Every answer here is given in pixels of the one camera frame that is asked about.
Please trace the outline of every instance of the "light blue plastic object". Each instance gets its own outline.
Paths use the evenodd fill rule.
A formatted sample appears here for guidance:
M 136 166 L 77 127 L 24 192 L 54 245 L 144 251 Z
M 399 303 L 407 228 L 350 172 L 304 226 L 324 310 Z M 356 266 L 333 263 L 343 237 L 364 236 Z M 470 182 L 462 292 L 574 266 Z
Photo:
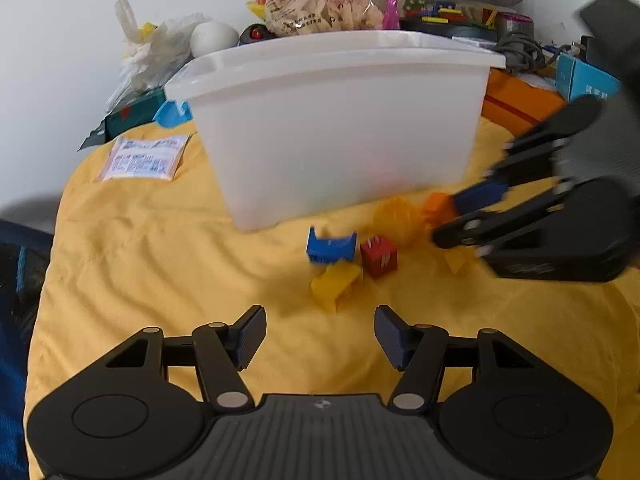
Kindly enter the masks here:
M 163 128 L 175 128 L 192 119 L 187 101 L 165 101 L 154 115 L 154 122 Z
M 334 264 L 338 260 L 353 261 L 356 255 L 356 238 L 353 233 L 345 238 L 316 238 L 316 229 L 309 229 L 309 240 L 306 244 L 306 254 L 314 264 Z

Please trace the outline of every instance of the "chair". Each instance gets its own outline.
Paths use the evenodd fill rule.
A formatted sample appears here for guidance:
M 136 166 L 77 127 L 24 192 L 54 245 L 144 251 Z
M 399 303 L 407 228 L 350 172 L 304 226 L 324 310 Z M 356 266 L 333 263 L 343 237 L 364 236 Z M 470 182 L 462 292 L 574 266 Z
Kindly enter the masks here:
M 53 236 L 0 220 L 0 478 L 27 480 L 27 355 Z

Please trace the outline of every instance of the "white round object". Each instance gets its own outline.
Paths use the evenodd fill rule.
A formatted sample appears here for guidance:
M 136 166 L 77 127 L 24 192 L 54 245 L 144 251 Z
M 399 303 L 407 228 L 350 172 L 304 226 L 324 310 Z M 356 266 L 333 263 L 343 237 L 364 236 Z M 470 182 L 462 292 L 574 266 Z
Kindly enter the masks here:
M 193 57 L 204 56 L 238 44 L 240 35 L 222 22 L 204 22 L 193 29 L 189 46 Z

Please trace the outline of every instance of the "clear plastic bag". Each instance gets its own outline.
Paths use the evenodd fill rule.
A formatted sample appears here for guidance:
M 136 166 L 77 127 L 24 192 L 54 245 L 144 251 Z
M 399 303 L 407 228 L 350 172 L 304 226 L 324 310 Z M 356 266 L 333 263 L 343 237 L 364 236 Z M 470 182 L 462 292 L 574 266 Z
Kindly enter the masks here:
M 382 29 L 383 14 L 371 0 L 250 0 L 248 7 L 280 37 Z
M 196 12 L 167 20 L 159 27 L 145 23 L 138 28 L 127 0 L 116 0 L 114 7 L 127 47 L 120 68 L 120 84 L 106 104 L 107 115 L 140 94 L 164 86 L 189 59 L 193 29 L 207 21 L 202 13 Z

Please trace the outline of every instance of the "blue box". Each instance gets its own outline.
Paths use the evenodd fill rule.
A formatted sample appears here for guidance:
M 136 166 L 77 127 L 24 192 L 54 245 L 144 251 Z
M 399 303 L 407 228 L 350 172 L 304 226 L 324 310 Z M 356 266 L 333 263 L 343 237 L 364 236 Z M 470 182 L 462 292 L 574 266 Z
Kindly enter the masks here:
M 575 57 L 561 54 L 556 69 L 556 90 L 567 101 L 592 94 L 607 99 L 620 91 L 621 83 L 612 75 Z

